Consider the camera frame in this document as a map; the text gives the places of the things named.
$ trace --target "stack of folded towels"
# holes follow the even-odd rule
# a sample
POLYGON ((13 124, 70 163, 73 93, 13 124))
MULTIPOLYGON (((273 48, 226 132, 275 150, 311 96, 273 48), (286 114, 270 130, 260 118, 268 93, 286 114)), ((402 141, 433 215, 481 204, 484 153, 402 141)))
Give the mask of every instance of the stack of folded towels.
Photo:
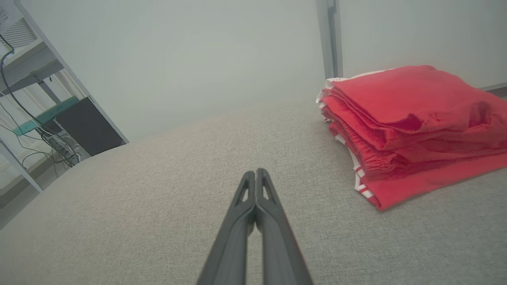
POLYGON ((351 152, 356 190, 380 210, 507 166, 507 101, 455 75, 406 66, 325 87, 317 103, 329 130, 351 152))

